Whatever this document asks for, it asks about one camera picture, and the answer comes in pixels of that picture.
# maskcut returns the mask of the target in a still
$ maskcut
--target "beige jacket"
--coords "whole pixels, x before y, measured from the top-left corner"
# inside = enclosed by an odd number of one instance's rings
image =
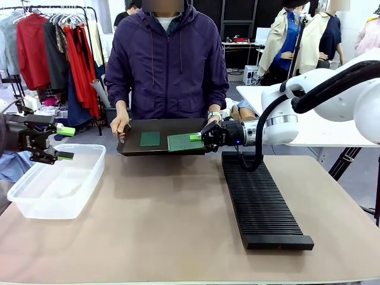
[[[304,29],[294,73],[299,69],[299,72],[303,74],[315,69],[318,65],[319,43],[329,20],[330,16],[327,13],[318,13]]]
[[[282,9],[277,15],[269,32],[267,44],[262,54],[258,75],[263,76],[271,66],[273,59],[283,47],[287,36],[287,12]]]

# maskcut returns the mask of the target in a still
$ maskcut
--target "purple hooded jacket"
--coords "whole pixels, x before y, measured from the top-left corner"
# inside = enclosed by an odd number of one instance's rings
[[[212,104],[226,108],[226,63],[216,25],[185,0],[168,34],[150,13],[119,24],[105,77],[109,100],[128,105],[133,119],[205,118]]]

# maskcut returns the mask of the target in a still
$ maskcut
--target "drawstring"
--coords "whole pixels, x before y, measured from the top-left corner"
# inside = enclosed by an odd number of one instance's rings
[[[179,30],[179,61],[180,61],[180,73],[182,74],[182,32]]]
[[[152,40],[152,76],[153,76],[153,82],[152,82],[152,86],[154,86],[154,50],[153,50],[153,34],[152,34],[152,30],[150,28],[149,29],[149,32],[150,32],[150,38]]]

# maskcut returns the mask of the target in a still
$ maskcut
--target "clear plastic container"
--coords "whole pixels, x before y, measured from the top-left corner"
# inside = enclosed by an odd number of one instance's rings
[[[16,203],[24,217],[75,219],[102,176],[103,145],[61,144],[55,149],[74,153],[74,159],[54,165],[36,163],[8,192],[8,200]]]

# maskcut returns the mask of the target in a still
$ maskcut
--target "red garment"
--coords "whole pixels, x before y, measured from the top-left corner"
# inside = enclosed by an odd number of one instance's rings
[[[17,52],[21,75],[29,90],[50,83],[43,25],[48,19],[32,14],[17,24]]]
[[[96,90],[90,85],[96,79],[91,49],[86,39],[85,28],[64,27],[67,38],[69,61],[74,78],[78,101],[90,110],[93,117],[99,117]]]

